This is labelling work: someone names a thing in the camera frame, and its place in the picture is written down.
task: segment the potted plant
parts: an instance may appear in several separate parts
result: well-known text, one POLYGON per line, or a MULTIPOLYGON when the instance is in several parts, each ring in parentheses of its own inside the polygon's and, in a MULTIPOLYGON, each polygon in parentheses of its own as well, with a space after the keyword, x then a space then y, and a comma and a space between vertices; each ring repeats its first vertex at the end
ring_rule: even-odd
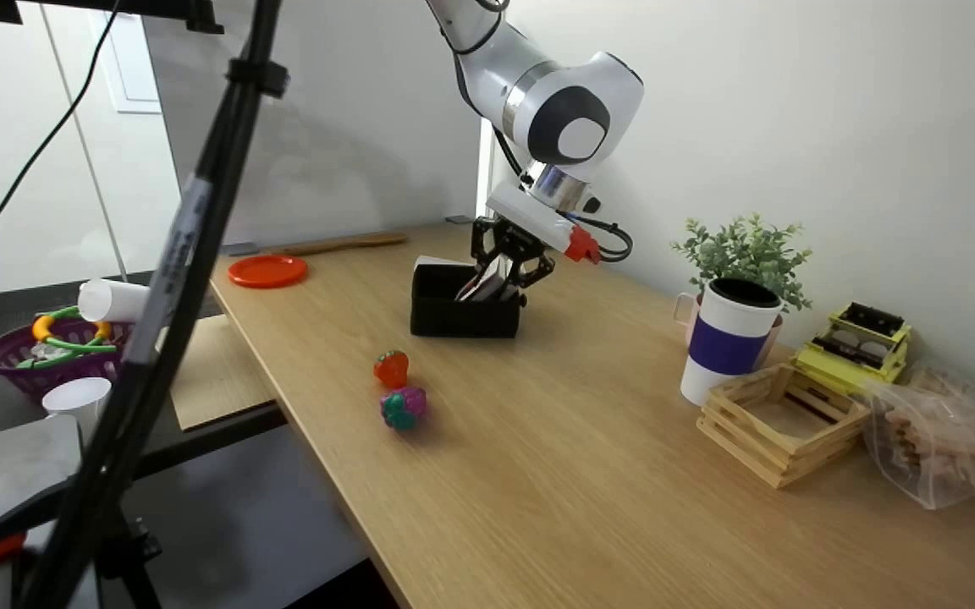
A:
POLYGON ((800 250, 800 223, 768 227, 757 214, 735 217, 724 227, 687 219, 677 250, 698 266, 701 286, 689 306, 687 364, 681 392, 701 404, 713 385, 747 375, 761 364, 786 311, 808 306, 794 266, 808 259, 800 250))
POLYGON ((677 250, 698 266, 689 283, 701 286, 717 277, 744 277, 773 294, 777 294, 782 311, 808 306, 794 269, 812 257, 812 250, 800 250, 794 238, 803 233, 800 223, 773 227, 761 223, 757 214, 735 217, 724 227, 707 227, 701 219, 687 219, 687 238, 677 250))

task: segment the wooden table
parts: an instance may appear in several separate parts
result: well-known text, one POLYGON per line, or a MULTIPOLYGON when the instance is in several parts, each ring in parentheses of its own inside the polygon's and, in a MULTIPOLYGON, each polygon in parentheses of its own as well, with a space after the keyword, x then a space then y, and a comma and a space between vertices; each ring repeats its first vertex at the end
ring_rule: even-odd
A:
POLYGON ((773 491, 694 429, 673 302, 558 265, 519 337, 413 337, 417 253, 310 257, 212 286, 406 606, 975 606, 975 500, 927 515, 852 454, 773 491), (389 432, 372 360, 410 353, 432 411, 389 432))

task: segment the black clamp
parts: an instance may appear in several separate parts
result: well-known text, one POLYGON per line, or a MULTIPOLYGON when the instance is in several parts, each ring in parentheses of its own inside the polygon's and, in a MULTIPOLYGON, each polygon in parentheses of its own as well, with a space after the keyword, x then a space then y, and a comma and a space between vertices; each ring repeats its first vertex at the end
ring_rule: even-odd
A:
POLYGON ((229 62, 225 63, 225 81, 247 81, 257 84, 263 94, 279 98, 287 88, 287 66, 285 63, 255 63, 255 62, 229 62))

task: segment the green plant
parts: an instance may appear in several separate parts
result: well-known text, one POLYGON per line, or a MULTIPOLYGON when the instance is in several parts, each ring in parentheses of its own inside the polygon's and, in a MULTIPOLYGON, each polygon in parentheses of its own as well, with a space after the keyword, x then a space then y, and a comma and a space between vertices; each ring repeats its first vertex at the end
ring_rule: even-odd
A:
POLYGON ((757 214, 735 217, 724 227, 703 227, 701 219, 687 219, 685 244, 673 244, 698 266, 689 283, 717 279, 717 277, 744 277, 782 296, 782 306, 808 306, 794 266, 803 266, 812 250, 800 250, 791 241, 803 233, 800 223, 768 227, 757 214))

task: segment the plastic bag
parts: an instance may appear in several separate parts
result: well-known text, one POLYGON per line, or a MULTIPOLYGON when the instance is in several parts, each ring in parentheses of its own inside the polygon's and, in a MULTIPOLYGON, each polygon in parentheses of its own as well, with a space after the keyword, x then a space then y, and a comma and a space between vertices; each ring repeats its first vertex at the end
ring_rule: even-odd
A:
POLYGON ((890 485, 927 512, 975 498, 975 388, 924 364, 870 404, 862 438, 890 485))

